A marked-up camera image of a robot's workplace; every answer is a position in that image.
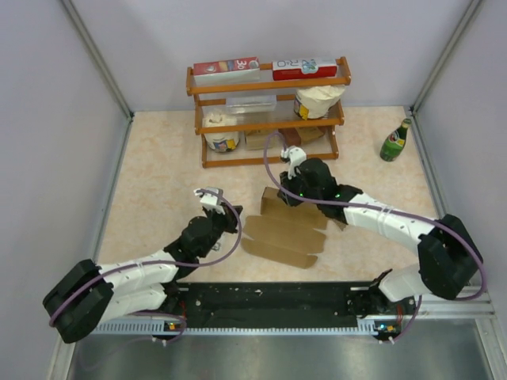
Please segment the brown cardboard box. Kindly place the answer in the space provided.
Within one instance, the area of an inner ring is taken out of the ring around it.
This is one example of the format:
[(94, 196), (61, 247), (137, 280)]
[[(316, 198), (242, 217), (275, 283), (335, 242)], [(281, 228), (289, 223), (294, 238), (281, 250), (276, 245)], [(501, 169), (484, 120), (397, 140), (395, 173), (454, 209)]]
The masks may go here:
[(288, 206), (276, 188), (266, 187), (259, 213), (246, 217), (241, 247), (255, 257), (309, 269), (324, 253), (328, 222), (316, 205)]

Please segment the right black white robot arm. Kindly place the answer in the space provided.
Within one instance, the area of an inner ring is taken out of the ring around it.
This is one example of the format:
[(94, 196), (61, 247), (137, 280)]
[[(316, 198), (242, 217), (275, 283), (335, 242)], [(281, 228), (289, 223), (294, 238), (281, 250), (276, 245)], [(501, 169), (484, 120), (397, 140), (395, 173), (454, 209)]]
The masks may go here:
[(462, 221), (446, 214), (430, 219), (391, 208), (361, 189), (338, 184), (319, 158), (285, 158), (278, 196), (289, 206), (313, 203), (328, 218), (357, 226), (405, 247), (418, 263), (388, 269), (374, 279), (368, 296), (372, 308), (390, 312), (399, 301), (431, 294), (458, 300), (482, 264), (482, 257)]

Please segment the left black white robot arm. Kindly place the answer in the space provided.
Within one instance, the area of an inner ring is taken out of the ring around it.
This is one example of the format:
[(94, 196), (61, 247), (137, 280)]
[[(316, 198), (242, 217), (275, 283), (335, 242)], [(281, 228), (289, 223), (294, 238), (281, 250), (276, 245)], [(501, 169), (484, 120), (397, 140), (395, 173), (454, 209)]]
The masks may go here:
[(223, 234), (241, 231), (242, 206), (206, 210), (163, 249), (124, 263), (79, 261), (44, 297), (49, 325), (75, 343), (104, 322), (144, 311), (171, 314), (179, 307), (176, 280), (206, 266), (204, 258)]

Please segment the red white wrap box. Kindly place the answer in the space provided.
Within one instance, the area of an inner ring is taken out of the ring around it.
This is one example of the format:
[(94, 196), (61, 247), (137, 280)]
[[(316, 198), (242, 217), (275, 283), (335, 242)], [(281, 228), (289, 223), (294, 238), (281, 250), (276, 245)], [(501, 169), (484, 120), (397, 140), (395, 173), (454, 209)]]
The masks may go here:
[(327, 78), (337, 73), (335, 59), (310, 58), (273, 61), (274, 81)]

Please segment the red white foil box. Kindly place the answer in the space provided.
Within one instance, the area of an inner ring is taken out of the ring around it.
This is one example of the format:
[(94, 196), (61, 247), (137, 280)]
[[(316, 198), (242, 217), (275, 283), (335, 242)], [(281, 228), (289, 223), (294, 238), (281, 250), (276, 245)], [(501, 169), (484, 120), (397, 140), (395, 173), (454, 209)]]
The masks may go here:
[(194, 63), (193, 76), (198, 86), (219, 86), (261, 80), (257, 57)]

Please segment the red-brown scouring pad pack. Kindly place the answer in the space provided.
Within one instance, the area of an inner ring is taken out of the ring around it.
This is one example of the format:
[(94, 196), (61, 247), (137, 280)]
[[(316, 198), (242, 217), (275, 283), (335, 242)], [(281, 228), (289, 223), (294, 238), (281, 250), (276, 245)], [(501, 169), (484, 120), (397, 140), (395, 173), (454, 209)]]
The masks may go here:
[(303, 146), (320, 139), (325, 134), (324, 127), (297, 127), (278, 130), (284, 137), (286, 146)]

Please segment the beige sponge pack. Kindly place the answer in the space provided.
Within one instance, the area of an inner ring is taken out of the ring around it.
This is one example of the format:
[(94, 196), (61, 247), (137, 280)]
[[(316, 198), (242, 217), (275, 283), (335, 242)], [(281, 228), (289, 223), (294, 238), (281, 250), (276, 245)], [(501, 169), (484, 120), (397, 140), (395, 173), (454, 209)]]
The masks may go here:
[(245, 131), (245, 143), (247, 150), (263, 150), (266, 140), (272, 133), (271, 130)]

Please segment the lower toilet paper roll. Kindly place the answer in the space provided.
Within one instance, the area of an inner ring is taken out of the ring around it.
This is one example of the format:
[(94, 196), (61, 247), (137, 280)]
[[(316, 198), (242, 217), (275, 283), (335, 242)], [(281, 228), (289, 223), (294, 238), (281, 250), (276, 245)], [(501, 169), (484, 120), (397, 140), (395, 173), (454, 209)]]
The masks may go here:
[[(203, 117), (203, 127), (230, 127), (237, 124), (237, 117), (221, 111), (208, 112)], [(240, 141), (239, 131), (221, 131), (204, 135), (208, 146), (218, 153), (235, 150)]]

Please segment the toilet paper roll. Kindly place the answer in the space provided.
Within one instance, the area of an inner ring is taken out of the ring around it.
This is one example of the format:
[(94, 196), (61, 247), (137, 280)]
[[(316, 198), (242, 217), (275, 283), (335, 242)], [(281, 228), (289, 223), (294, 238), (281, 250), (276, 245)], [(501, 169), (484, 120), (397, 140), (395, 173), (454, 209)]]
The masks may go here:
[(345, 90), (345, 85), (298, 89), (295, 94), (294, 112), (303, 120), (321, 119), (341, 99)]
[[(221, 111), (208, 112), (203, 117), (203, 127), (230, 127), (237, 124), (237, 117)], [(240, 141), (239, 131), (221, 131), (204, 135), (208, 146), (218, 153), (235, 150)]]

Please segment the orange wooden shelf rack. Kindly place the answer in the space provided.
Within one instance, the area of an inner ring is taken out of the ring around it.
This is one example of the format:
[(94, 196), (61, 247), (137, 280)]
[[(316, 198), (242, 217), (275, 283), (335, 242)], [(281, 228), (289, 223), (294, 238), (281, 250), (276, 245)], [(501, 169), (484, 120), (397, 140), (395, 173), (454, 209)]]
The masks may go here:
[[(284, 129), (308, 129), (318, 128), (326, 136), (330, 148), (324, 149), (324, 144), (319, 143), (310, 153), (310, 158), (321, 158), (322, 160), (336, 160), (339, 158), (339, 148), (336, 141), (336, 127), (345, 123), (345, 114), (341, 102), (337, 102), (321, 119), (304, 120), (294, 113), (295, 92), (297, 89), (309, 88), (312, 86), (345, 85), (352, 81), (352, 74), (346, 57), (342, 56), (336, 60), (337, 74), (333, 77), (295, 79), (286, 81), (252, 82), (246, 84), (230, 84), (217, 86), (198, 86), (195, 84), (193, 68), (189, 67), (186, 74), (187, 94), (193, 97), (194, 130), (201, 137), (201, 165), (205, 169), (217, 167), (231, 167), (242, 165), (261, 165), (263, 157), (246, 157), (239, 153), (227, 154), (224, 159), (219, 159), (217, 154), (212, 153), (211, 147), (207, 144), (205, 136), (210, 134), (238, 132), (242, 137), (248, 131), (281, 131)], [(276, 105), (269, 112), (248, 112), (238, 115), (238, 121), (232, 126), (205, 127), (203, 117), (206, 112), (214, 109), (225, 110), (227, 100), (222, 95), (236, 96), (238, 93), (250, 93), (254, 91), (269, 91), (276, 96)], [(204, 99), (203, 95), (220, 95), (218, 98)]]

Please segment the upper toilet paper roll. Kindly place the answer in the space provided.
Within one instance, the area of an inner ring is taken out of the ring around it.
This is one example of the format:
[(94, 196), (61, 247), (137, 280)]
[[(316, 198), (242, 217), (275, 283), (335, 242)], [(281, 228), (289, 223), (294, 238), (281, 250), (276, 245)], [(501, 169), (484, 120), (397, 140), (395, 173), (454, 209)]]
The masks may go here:
[(295, 94), (294, 112), (303, 120), (321, 119), (341, 99), (345, 90), (345, 85), (298, 89)]

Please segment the clear plastic container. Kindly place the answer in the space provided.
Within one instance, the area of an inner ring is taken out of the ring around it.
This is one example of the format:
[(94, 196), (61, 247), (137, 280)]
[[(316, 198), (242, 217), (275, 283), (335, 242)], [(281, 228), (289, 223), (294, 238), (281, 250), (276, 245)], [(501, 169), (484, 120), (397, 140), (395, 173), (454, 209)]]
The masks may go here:
[(276, 95), (228, 97), (226, 99), (226, 110), (233, 115), (272, 112), (275, 110), (276, 104)]

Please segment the green glass bottle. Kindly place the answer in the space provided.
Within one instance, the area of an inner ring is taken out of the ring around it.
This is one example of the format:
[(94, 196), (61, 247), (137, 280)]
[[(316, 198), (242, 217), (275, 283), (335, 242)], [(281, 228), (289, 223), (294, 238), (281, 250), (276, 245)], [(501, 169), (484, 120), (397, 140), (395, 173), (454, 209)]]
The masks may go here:
[(379, 152), (384, 161), (393, 162), (402, 153), (411, 124), (411, 119), (405, 118), (400, 126), (386, 137)]

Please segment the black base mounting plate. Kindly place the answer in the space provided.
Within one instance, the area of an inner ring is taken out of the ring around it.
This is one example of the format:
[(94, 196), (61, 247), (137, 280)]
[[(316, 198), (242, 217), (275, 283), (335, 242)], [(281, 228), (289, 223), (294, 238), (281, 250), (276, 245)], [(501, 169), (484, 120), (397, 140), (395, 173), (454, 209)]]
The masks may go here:
[(390, 302), (367, 282), (171, 283), (157, 314), (182, 316), (188, 328), (337, 328), (358, 319), (413, 314), (413, 298)]

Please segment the aluminium frame rail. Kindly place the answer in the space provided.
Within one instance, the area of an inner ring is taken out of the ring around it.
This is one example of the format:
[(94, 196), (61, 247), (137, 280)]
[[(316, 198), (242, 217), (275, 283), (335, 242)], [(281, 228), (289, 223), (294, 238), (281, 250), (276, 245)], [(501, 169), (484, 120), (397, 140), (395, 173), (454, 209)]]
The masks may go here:
[[(61, 305), (60, 311), (75, 312), (83, 315), (86, 321), (96, 319), (98, 323), (115, 318), (139, 313), (147, 310), (149, 314), (155, 312), (154, 308), (160, 306), (168, 299), (161, 287), (151, 286), (130, 295), (116, 297), (108, 288), (106, 295), (99, 295), (95, 291), (84, 290), (83, 299), (78, 300), (77, 293)], [(436, 319), (445, 318), (480, 318), (494, 315), (494, 307), (490, 296), (482, 292), (480, 287), (466, 286), (457, 294), (456, 298), (446, 299), (435, 294), (424, 294), (415, 298), (420, 306), (413, 306), (415, 313), (423, 317)]]

